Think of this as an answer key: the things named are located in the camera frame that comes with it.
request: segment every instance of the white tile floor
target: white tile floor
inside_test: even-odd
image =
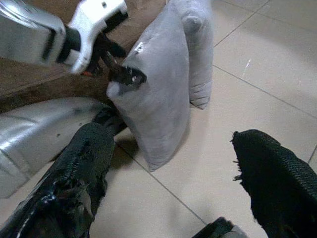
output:
[[[213,92],[192,109],[190,132],[167,165],[150,174],[129,130],[116,137],[109,187],[91,237],[190,238],[225,216],[250,238],[265,238],[238,182],[229,143],[236,130],[260,129],[317,171],[317,3],[215,0]],[[0,224],[43,168],[10,199]]]

